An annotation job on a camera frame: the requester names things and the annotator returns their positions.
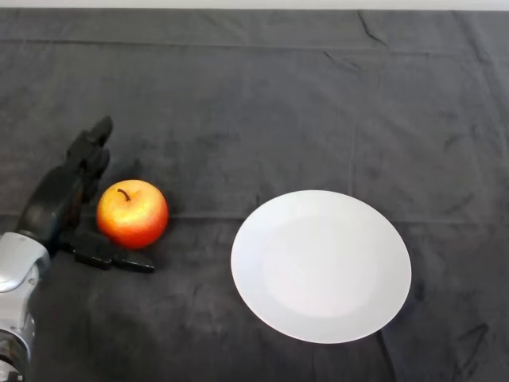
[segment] gray tablecloth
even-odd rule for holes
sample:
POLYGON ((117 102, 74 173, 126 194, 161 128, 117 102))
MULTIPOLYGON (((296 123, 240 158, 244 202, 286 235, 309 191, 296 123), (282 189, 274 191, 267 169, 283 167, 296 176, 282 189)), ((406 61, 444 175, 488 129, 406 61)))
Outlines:
POLYGON ((34 380, 509 380, 508 35, 509 14, 0 10, 0 228, 104 115, 100 191, 141 178, 172 206, 154 275, 55 258, 34 380), (401 233, 412 287, 381 332, 304 343, 243 304, 235 233, 299 189, 401 233))

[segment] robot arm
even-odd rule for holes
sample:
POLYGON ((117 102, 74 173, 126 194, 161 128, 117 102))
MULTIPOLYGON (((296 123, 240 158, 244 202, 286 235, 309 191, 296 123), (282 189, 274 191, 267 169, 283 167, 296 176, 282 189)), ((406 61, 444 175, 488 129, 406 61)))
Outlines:
POLYGON ((26 378, 35 323, 29 300, 57 251, 103 269, 111 265, 153 271, 143 255, 122 250, 103 237, 76 233, 81 205, 90 201, 109 162, 104 144, 109 117, 83 131, 62 166, 50 170, 29 199, 14 232, 0 237, 0 382, 26 378))

